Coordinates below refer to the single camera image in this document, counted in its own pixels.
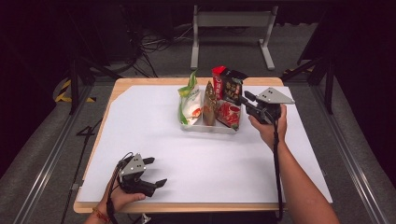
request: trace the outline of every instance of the person's right hand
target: person's right hand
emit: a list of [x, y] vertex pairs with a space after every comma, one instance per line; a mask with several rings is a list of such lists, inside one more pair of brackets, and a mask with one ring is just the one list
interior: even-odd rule
[[[279, 137], [279, 144], [285, 143], [286, 130], [288, 129], [288, 122], [286, 120], [287, 109], [285, 105], [280, 105], [280, 118], [277, 121], [277, 132]], [[262, 137], [262, 140], [267, 144], [271, 150], [274, 150], [274, 125], [260, 124], [253, 116], [249, 115], [251, 125], [255, 127]]]

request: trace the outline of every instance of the table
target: table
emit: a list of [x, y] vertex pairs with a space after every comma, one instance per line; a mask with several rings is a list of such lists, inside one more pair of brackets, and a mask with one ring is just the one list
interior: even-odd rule
[[[200, 77], [200, 78], [198, 78], [198, 83], [200, 85], [205, 85], [209, 79], [211, 79], [211, 78]], [[92, 169], [92, 166], [93, 166], [92, 161], [94, 161], [93, 157], [95, 156], [95, 153], [98, 153], [97, 150], [100, 147], [99, 145], [101, 143], [101, 137], [104, 134], [104, 128], [108, 127], [108, 126], [106, 126], [106, 122], [109, 119], [108, 116], [109, 116], [110, 107], [115, 102], [116, 99], [119, 100], [120, 96], [122, 96], [122, 94], [124, 92], [129, 91], [130, 90], [129, 88], [132, 86], [136, 86], [136, 87], [137, 86], [146, 86], [146, 85], [169, 86], [169, 85], [186, 85], [187, 83], [188, 83], [187, 78], [122, 78], [122, 79], [119, 79], [114, 87], [114, 90], [113, 90], [111, 96], [110, 96], [109, 104], [107, 106], [106, 113], [104, 115], [104, 121], [102, 122], [102, 125], [101, 125], [99, 133], [98, 133], [98, 137], [96, 138], [95, 144], [93, 146], [93, 150], [92, 150], [92, 154], [91, 154], [90, 161], [88, 164], [88, 168], [87, 168], [86, 173], [83, 177], [85, 180], [84, 184], [88, 181], [87, 173], [89, 172], [90, 168]], [[278, 86], [278, 87], [282, 88], [282, 85], [283, 84], [280, 81], [280, 79], [275, 78], [275, 77], [250, 77], [250, 78], [246, 79], [244, 82], [244, 86], [246, 86], [246, 87], [251, 86], [251, 88], [254, 88], [254, 86], [256, 86], [256, 88], [259, 88], [261, 86], [274, 86], [274, 87]], [[295, 112], [294, 114], [297, 116], [297, 119], [294, 119], [294, 121], [298, 122], [299, 125], [301, 125], [300, 127], [303, 129], [304, 127], [302, 126], [302, 123], [301, 123], [301, 120], [299, 119], [298, 113]], [[243, 125], [243, 123], [241, 123], [240, 132], [242, 132], [243, 126], [248, 127], [249, 125]], [[305, 138], [303, 137], [301, 139], [302, 139], [302, 141], [305, 141], [305, 142], [302, 144], [309, 145], [309, 147], [307, 148], [308, 153], [305, 153], [306, 155], [308, 155], [307, 158], [309, 160], [309, 164], [307, 164], [307, 166], [308, 166], [307, 169], [310, 169], [309, 167], [311, 167], [311, 166], [316, 167], [315, 171], [313, 171], [314, 173], [311, 174], [311, 175], [314, 175], [315, 178], [318, 178], [318, 181], [314, 180], [314, 183], [317, 184], [318, 188], [320, 190], [322, 190], [322, 193], [325, 195], [325, 197], [328, 199], [328, 201], [331, 202], [332, 199], [331, 199], [330, 193], [329, 193], [327, 186], [324, 182], [321, 171], [318, 168], [318, 162], [315, 158], [315, 155], [313, 154], [312, 148], [310, 147], [309, 141], [307, 140], [306, 133], [304, 131], [296, 132], [296, 133], [304, 133]], [[255, 135], [253, 138], [255, 138], [257, 140], [256, 137], [260, 139], [258, 134]], [[142, 156], [150, 157], [152, 155], [145, 155], [144, 153], [142, 153]], [[295, 155], [295, 156], [296, 156], [297, 161], [304, 160], [301, 158], [301, 155], [300, 156]], [[157, 160], [162, 159], [160, 161], [162, 164], [164, 164], [164, 162], [166, 163], [166, 159], [163, 159], [163, 158], [156, 158], [156, 159]], [[172, 193], [172, 190], [166, 189], [167, 185], [172, 186], [172, 181], [177, 182], [176, 178], [173, 178], [171, 180], [168, 179], [168, 182], [165, 184], [165, 186], [162, 189], [157, 189], [154, 196], [151, 199], [155, 201], [155, 200], [158, 200], [158, 198], [161, 199], [161, 197], [164, 194], [166, 194], [166, 192]], [[81, 189], [82, 188], [80, 188], [80, 190], [78, 191], [78, 196], [74, 203], [74, 209], [78, 213], [90, 213], [92, 211], [92, 207], [96, 206], [97, 202], [88, 202], [88, 201], [80, 200], [79, 197], [82, 197]], [[272, 203], [243, 203], [243, 202], [241, 202], [241, 203], [231, 203], [231, 202], [222, 202], [222, 203], [213, 203], [213, 202], [212, 203], [205, 203], [205, 202], [202, 203], [202, 202], [200, 202], [200, 203], [196, 203], [195, 201], [189, 202], [189, 203], [186, 203], [186, 202], [183, 202], [183, 203], [169, 203], [169, 202], [143, 203], [143, 202], [139, 202], [139, 203], [128, 204], [127, 206], [124, 207], [124, 209], [121, 212], [165, 213], [165, 212], [218, 212], [218, 211], [266, 211], [266, 210], [267, 211], [277, 210], [276, 196], [275, 196], [275, 200]]]

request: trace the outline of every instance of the gray carpet floor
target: gray carpet floor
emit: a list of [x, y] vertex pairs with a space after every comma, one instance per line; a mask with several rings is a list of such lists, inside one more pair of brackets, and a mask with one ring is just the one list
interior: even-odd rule
[[[210, 69], [217, 65], [226, 65], [244, 72], [250, 77], [280, 77], [282, 72], [297, 66], [296, 62], [316, 25], [276, 26], [270, 39], [269, 50], [272, 54], [275, 71], [268, 71], [258, 47], [261, 30], [247, 28], [242, 34], [231, 33], [224, 29], [211, 29], [201, 32], [199, 77], [210, 77]], [[188, 77], [191, 73], [191, 34], [163, 51], [155, 51], [148, 56], [159, 77]], [[141, 60], [139, 66], [150, 73], [148, 66]], [[122, 66], [113, 64], [110, 69]], [[121, 74], [124, 77], [142, 77], [133, 68]], [[327, 115], [321, 110], [322, 102], [315, 97], [314, 88], [305, 82], [305, 75], [300, 75], [285, 83], [291, 93], [303, 125], [318, 158], [320, 168], [333, 198], [333, 208], [342, 223], [375, 223], [367, 212], [364, 200], [357, 191], [356, 183], [340, 154]], [[76, 134], [87, 126], [93, 126], [103, 116], [108, 97], [114, 81], [108, 77], [98, 77], [91, 97], [95, 103], [83, 104], [77, 120], [71, 127], [64, 143], [59, 160], [49, 176], [44, 191], [34, 204], [27, 223], [61, 223], [67, 201], [64, 223], [82, 223], [87, 217], [73, 210], [77, 192], [74, 190], [68, 199], [73, 177], [78, 168], [78, 161], [84, 144], [84, 136]], [[323, 83], [318, 86], [323, 91]], [[71, 105], [57, 103], [55, 109], [37, 128], [6, 174], [0, 180], [0, 223], [13, 223], [29, 194], [36, 177], [47, 160], [65, 121], [69, 118]], [[389, 223], [396, 223], [393, 209], [396, 207], [396, 190], [390, 184], [368, 146], [357, 121], [354, 119], [341, 88], [335, 81], [333, 92], [333, 117], [345, 137], [351, 153], [363, 170], [373, 190], [374, 197]], [[90, 157], [95, 136], [91, 137], [82, 156], [76, 183], [80, 184], [88, 158]], [[124, 214], [117, 215], [119, 223], [132, 223]], [[291, 223], [286, 212], [281, 223]]]

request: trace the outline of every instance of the person's right arm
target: person's right arm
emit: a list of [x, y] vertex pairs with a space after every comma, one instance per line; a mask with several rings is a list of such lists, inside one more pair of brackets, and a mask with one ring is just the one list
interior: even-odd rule
[[[326, 198], [318, 190], [300, 164], [291, 154], [286, 142], [286, 106], [281, 105], [281, 116], [277, 123], [279, 144], [277, 147], [279, 172], [282, 179], [287, 207], [294, 223], [339, 223]], [[274, 147], [274, 126], [262, 125], [254, 117], [249, 120], [271, 148]]]

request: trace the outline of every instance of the dark floor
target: dark floor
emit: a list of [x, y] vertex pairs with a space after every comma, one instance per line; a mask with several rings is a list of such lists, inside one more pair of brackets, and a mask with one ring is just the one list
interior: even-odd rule
[[[260, 37], [258, 30], [246, 29], [241, 35], [224, 30], [204, 32], [201, 38], [199, 75], [208, 77], [212, 67], [224, 64], [251, 77], [280, 77], [284, 70], [296, 67], [297, 59], [315, 27], [315, 24], [275, 27], [269, 44], [276, 66], [275, 71], [268, 71], [265, 67], [257, 44], [257, 39]], [[189, 39], [184, 39], [164, 51], [150, 53], [148, 56], [159, 77], [190, 75], [191, 41]], [[148, 73], [151, 72], [144, 63], [140, 61], [138, 63]], [[134, 69], [121, 75], [142, 77]], [[395, 188], [376, 161], [341, 88], [335, 82], [332, 104], [334, 114], [329, 116], [323, 110], [322, 98], [320, 98], [323, 84], [318, 87], [309, 87], [304, 82], [304, 78], [305, 75], [298, 76], [286, 82], [285, 85], [290, 87], [318, 163], [324, 171], [333, 199], [332, 206], [337, 216], [342, 223], [396, 223], [396, 214], [393, 212], [396, 207]], [[99, 77], [94, 86], [88, 89], [87, 95], [96, 97], [96, 102], [83, 104], [73, 117], [75, 120], [70, 126], [53, 169], [49, 169], [46, 178], [43, 178], [43, 190], [37, 193], [32, 204], [26, 205], [24, 203], [29, 192], [35, 185], [37, 177], [40, 177], [40, 171], [54, 146], [59, 145], [58, 136], [64, 132], [64, 125], [71, 118], [68, 115], [71, 105], [57, 103], [55, 109], [37, 128], [0, 180], [0, 192], [2, 192], [0, 194], [0, 223], [13, 223], [14, 221], [19, 223], [21, 220], [24, 223], [61, 222], [67, 202], [69, 205], [64, 216], [64, 223], [83, 222], [87, 215], [76, 214], [73, 211], [77, 192], [73, 190], [70, 199], [68, 195], [72, 184], [81, 182], [96, 135], [89, 139], [85, 151], [81, 153], [84, 147], [84, 136], [76, 134], [87, 126], [94, 126], [100, 120], [113, 85], [114, 81], [111, 79]], [[332, 120], [336, 121], [339, 134], [342, 136], [341, 142], [345, 140], [346, 147], [340, 144], [340, 136], [334, 133]], [[361, 175], [367, 180], [368, 189], [373, 195], [364, 194], [365, 191], [361, 191], [362, 182], [354, 176], [351, 160], [348, 160], [343, 153], [345, 149], [358, 164]], [[82, 163], [78, 169], [81, 155]], [[76, 181], [73, 181], [75, 173], [78, 175]], [[260, 216], [262, 214], [255, 218], [258, 223], [262, 223]], [[206, 223], [225, 223], [217, 222], [218, 217], [220, 216], [210, 216]], [[127, 215], [119, 214], [117, 218], [120, 223], [132, 223]], [[287, 212], [281, 223], [291, 223]]]

